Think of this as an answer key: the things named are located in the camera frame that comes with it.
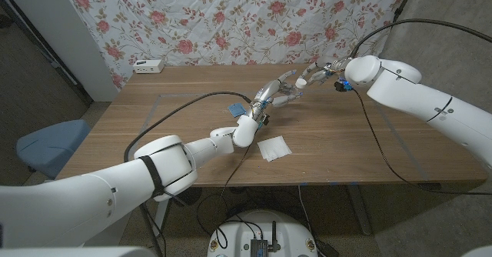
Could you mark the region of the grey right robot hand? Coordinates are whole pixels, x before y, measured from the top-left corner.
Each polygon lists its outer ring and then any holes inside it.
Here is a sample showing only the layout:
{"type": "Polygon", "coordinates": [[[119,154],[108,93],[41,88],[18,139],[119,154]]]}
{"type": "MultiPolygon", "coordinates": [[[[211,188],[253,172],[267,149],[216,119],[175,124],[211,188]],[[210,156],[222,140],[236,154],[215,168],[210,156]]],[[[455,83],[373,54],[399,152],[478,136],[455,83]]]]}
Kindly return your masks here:
{"type": "Polygon", "coordinates": [[[301,73],[299,78],[305,80],[306,85],[312,85],[315,82],[324,83],[332,76],[345,79],[345,69],[351,60],[352,57],[319,57],[301,73]]]}

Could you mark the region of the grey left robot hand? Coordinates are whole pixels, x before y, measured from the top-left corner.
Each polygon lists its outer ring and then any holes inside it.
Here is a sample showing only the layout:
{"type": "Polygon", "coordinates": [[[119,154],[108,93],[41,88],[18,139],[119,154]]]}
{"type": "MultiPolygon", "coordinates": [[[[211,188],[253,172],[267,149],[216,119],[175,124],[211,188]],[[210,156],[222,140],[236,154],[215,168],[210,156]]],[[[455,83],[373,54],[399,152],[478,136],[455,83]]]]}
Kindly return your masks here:
{"type": "Polygon", "coordinates": [[[278,78],[265,84],[256,94],[250,103],[250,109],[246,112],[246,116],[260,123],[265,117],[265,109],[272,105],[281,107],[294,101],[302,96],[296,85],[287,83],[285,80],[296,73],[296,70],[285,72],[278,78]]]}

